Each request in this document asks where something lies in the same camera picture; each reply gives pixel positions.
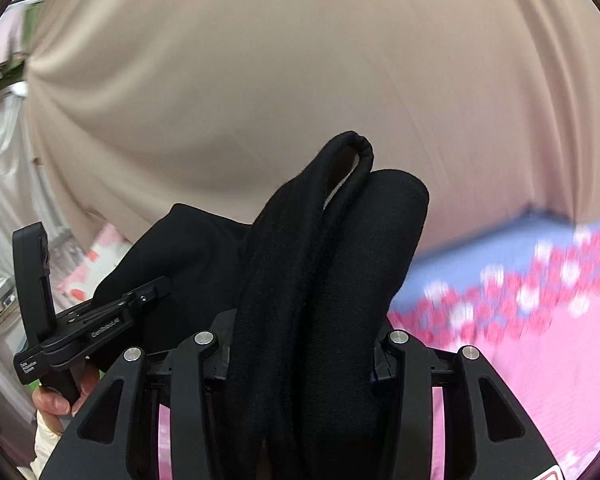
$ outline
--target black clamp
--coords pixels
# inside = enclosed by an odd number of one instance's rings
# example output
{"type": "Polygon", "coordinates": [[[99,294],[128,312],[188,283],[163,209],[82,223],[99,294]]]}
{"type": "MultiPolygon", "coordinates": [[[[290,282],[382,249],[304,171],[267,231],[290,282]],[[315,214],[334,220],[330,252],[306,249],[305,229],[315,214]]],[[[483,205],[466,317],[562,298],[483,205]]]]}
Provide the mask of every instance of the black clamp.
{"type": "MultiPolygon", "coordinates": [[[[165,277],[101,307],[82,303],[56,317],[41,224],[13,235],[16,284],[27,347],[14,358],[22,383],[35,379],[74,402],[71,368],[134,323],[171,291],[165,277]]],[[[158,407],[171,409],[174,480],[222,478],[214,405],[230,364],[235,310],[177,348],[128,348],[87,398],[52,453],[42,480],[157,480],[158,407]]],[[[525,410],[480,351],[428,348],[387,320],[374,346],[370,381],[391,395],[384,453],[374,480],[429,480],[432,388],[442,387],[446,480],[562,480],[525,410]]]]}
{"type": "Polygon", "coordinates": [[[80,397],[72,368],[128,330],[145,308],[171,292],[171,280],[162,276],[111,303],[95,308],[86,301],[56,317],[46,231],[40,222],[13,233],[13,266],[27,337],[25,347],[13,357],[16,374],[22,384],[39,379],[71,404],[80,397]]]}

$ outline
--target pink surface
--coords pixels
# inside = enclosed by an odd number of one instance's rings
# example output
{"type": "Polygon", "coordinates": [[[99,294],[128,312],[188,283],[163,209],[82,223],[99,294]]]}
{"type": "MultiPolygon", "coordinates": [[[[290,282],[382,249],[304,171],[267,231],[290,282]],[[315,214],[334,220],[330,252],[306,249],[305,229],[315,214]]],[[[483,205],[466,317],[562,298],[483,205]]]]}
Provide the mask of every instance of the pink surface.
{"type": "MultiPolygon", "coordinates": [[[[428,345],[477,346],[544,436],[565,478],[600,450],[600,233],[564,249],[538,244],[529,273],[490,266],[456,291],[436,282],[416,311],[390,314],[428,345]]],[[[434,394],[432,478],[443,478],[442,395],[434,394]]]]}
{"type": "Polygon", "coordinates": [[[82,263],[56,288],[74,304],[90,300],[100,282],[116,268],[131,243],[111,224],[98,234],[82,263]]]}
{"type": "Polygon", "coordinates": [[[158,411],[158,477],[171,480],[171,433],[169,425],[170,410],[160,406],[158,411]]]}

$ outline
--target fingernail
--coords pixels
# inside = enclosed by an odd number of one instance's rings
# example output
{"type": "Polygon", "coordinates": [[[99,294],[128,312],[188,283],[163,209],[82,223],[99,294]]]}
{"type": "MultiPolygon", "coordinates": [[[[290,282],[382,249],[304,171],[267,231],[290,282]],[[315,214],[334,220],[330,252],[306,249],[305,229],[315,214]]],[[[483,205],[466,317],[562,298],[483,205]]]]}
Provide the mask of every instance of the fingernail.
{"type": "Polygon", "coordinates": [[[54,407],[58,410],[59,415],[68,415],[71,410],[71,406],[69,405],[69,401],[66,399],[56,399],[54,402],[54,407]]]}

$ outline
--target black plastic bracket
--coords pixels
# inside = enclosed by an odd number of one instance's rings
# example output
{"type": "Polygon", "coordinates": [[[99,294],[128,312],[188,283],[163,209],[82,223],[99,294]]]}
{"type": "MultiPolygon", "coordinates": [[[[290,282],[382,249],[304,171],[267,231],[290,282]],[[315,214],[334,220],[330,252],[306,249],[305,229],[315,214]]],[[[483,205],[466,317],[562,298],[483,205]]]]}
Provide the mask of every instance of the black plastic bracket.
{"type": "Polygon", "coordinates": [[[389,380],[399,393],[379,480],[429,478],[434,386],[444,395],[445,480],[562,480],[538,428],[477,348],[435,350],[402,330],[385,331],[381,345],[395,359],[389,380]]]}
{"type": "Polygon", "coordinates": [[[212,480],[203,362],[218,349],[213,332],[199,332],[175,350],[171,373],[171,468],[174,480],[212,480]]]}
{"type": "Polygon", "coordinates": [[[74,375],[82,372],[83,359],[128,330],[147,307],[171,292],[171,280],[161,276],[106,305],[85,301],[56,316],[46,231],[40,222],[13,233],[13,266],[27,336],[25,347],[13,357],[13,367],[22,384],[40,379],[71,404],[80,397],[79,377],[74,375]]]}
{"type": "Polygon", "coordinates": [[[157,432],[152,436],[150,427],[143,423],[149,417],[157,418],[157,414],[142,414],[140,409],[145,370],[146,355],[138,348],[125,351],[113,363],[65,430],[41,480],[68,475],[73,480],[93,480],[103,478],[103,473],[116,480],[148,478],[146,471],[129,460],[139,455],[137,450],[131,454],[129,451],[141,445],[140,435],[145,441],[157,439],[157,432]]]}

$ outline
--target pink pillow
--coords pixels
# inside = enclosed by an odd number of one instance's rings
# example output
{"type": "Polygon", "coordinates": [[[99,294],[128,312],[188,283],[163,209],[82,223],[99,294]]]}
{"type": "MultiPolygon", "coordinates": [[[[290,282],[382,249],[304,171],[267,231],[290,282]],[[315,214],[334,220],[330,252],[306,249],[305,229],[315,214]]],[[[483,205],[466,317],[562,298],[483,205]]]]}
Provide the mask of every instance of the pink pillow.
{"type": "Polygon", "coordinates": [[[74,304],[90,300],[96,287],[116,268],[130,247],[131,242],[113,225],[106,224],[82,263],[56,288],[74,304]]]}

